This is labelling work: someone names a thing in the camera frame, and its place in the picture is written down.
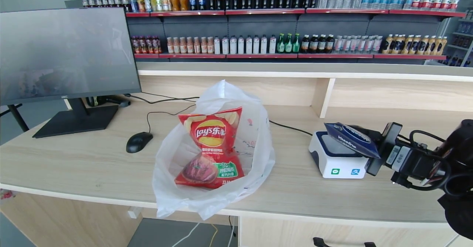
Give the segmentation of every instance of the computer monitor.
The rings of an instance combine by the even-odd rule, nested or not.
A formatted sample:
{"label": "computer monitor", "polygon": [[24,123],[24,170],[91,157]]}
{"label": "computer monitor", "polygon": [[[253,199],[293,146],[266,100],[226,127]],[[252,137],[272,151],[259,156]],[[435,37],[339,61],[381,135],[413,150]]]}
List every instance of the computer monitor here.
{"label": "computer monitor", "polygon": [[123,8],[0,13],[0,104],[68,99],[33,137],[105,129],[118,106],[82,97],[141,92]]}

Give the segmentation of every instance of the yellow cable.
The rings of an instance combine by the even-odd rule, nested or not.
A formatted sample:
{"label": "yellow cable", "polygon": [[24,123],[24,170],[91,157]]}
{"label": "yellow cable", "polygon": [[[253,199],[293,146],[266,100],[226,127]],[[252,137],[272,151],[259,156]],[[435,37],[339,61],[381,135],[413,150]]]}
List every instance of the yellow cable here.
{"label": "yellow cable", "polygon": [[212,239],[210,240],[210,245],[209,245],[208,247],[212,247],[213,238],[215,238],[215,235],[216,235],[217,232],[218,232],[218,228],[215,227],[213,224],[211,224],[211,225],[212,225],[212,227],[215,228],[215,233],[213,234]]}

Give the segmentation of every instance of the monitor screen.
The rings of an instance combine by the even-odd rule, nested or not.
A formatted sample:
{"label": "monitor screen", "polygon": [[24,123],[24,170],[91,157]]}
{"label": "monitor screen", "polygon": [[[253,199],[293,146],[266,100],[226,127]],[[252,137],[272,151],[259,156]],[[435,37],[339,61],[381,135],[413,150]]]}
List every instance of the monitor screen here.
{"label": "monitor screen", "polygon": [[0,104],[141,92],[123,8],[0,14]]}

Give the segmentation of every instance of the gray floor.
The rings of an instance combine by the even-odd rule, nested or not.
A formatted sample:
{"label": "gray floor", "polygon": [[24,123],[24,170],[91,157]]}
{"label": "gray floor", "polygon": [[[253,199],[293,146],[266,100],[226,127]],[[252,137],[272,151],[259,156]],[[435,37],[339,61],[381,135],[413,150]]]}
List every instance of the gray floor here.
{"label": "gray floor", "polygon": [[[45,101],[23,104],[20,114],[32,128],[50,119],[58,111],[66,110],[64,101]],[[0,117],[0,145],[22,133],[15,119],[8,113]],[[172,247],[185,237],[195,223],[172,222],[167,220],[143,219],[128,247]],[[217,225],[218,233],[212,246],[225,247],[230,237],[230,226]],[[215,229],[209,224],[200,224],[190,237],[177,247],[208,247]],[[34,247],[34,245],[3,215],[0,215],[0,242],[2,247]],[[230,246],[236,247],[237,239],[233,237]]]}

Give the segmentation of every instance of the monitor stand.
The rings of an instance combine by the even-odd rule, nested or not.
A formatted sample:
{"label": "monitor stand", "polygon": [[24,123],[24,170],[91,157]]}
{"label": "monitor stand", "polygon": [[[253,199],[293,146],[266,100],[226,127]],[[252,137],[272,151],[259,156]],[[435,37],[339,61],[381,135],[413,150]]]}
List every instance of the monitor stand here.
{"label": "monitor stand", "polygon": [[104,130],[118,110],[117,105],[87,109],[82,99],[68,99],[68,101],[72,109],[54,115],[34,134],[34,138]]}

